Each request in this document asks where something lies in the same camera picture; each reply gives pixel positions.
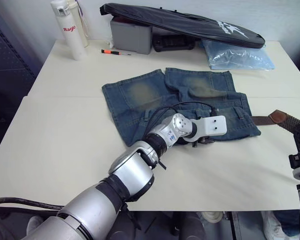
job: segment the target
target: white water bottle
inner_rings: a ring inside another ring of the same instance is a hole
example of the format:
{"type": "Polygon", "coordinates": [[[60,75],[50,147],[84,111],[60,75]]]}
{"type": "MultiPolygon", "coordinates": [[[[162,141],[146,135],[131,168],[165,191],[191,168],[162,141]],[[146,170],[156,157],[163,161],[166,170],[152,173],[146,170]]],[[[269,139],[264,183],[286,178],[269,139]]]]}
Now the white water bottle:
{"type": "Polygon", "coordinates": [[[51,2],[51,6],[61,31],[65,37],[65,41],[71,49],[73,58],[75,60],[81,60],[87,55],[87,53],[67,1],[53,0],[51,2]]]}
{"type": "Polygon", "coordinates": [[[79,5],[76,0],[67,0],[69,9],[71,11],[71,14],[73,16],[73,19],[75,21],[76,27],[78,29],[79,35],[81,37],[81,41],[84,47],[89,45],[87,34],[85,32],[85,29],[83,27],[83,19],[80,15],[79,5]]]}

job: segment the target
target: black bag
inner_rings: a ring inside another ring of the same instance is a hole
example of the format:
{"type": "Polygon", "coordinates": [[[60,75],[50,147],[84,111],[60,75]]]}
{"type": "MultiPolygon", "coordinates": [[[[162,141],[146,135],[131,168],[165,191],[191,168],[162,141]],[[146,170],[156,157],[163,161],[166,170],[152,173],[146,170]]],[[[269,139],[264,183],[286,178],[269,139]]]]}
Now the black bag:
{"type": "Polygon", "coordinates": [[[245,48],[259,49],[265,44],[263,37],[253,31],[199,15],[118,3],[104,4],[100,7],[100,13],[121,16],[176,33],[245,48]]]}

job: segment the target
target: white logo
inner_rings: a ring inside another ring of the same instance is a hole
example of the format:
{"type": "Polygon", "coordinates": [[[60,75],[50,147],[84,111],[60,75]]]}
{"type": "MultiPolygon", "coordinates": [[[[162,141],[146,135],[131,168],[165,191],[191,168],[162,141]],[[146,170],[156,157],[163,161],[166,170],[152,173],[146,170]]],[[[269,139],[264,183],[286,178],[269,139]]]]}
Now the white logo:
{"type": "Polygon", "coordinates": [[[237,28],[236,26],[232,26],[229,23],[226,22],[222,22],[222,21],[216,21],[219,26],[222,28],[222,30],[226,33],[226,34],[233,34],[234,31],[237,31],[238,33],[240,33],[241,35],[245,36],[247,39],[249,39],[239,28],[237,28]]]}

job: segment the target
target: denim shorts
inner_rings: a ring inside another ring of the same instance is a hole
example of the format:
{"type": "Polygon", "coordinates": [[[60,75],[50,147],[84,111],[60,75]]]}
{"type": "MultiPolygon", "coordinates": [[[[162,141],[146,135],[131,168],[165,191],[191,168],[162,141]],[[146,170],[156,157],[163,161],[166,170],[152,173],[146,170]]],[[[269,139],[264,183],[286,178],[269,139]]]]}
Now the denim shorts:
{"type": "MultiPolygon", "coordinates": [[[[236,92],[232,75],[226,72],[188,71],[166,68],[105,84],[102,91],[115,126],[127,146],[140,140],[154,111],[183,101],[200,101],[219,109],[226,118],[227,133],[213,136],[217,141],[258,136],[261,132],[250,116],[247,96],[236,92]]],[[[178,105],[189,119],[210,116],[210,107],[200,103],[178,105]]],[[[157,122],[173,115],[168,110],[157,122]]]]}
{"type": "Polygon", "coordinates": [[[298,209],[273,211],[273,214],[281,223],[282,230],[287,236],[293,237],[300,234],[298,209]]]}

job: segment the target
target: white sneaker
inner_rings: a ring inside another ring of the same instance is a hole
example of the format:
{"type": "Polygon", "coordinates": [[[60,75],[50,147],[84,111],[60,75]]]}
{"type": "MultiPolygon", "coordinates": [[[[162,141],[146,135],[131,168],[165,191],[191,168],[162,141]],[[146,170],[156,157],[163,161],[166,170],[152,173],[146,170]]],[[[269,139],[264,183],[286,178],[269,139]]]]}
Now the white sneaker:
{"type": "Polygon", "coordinates": [[[216,224],[222,220],[222,217],[224,216],[224,212],[223,211],[202,211],[201,215],[209,223],[216,224]]]}
{"type": "Polygon", "coordinates": [[[300,235],[287,236],[273,211],[261,211],[263,233],[267,240],[300,240],[300,235]]]}

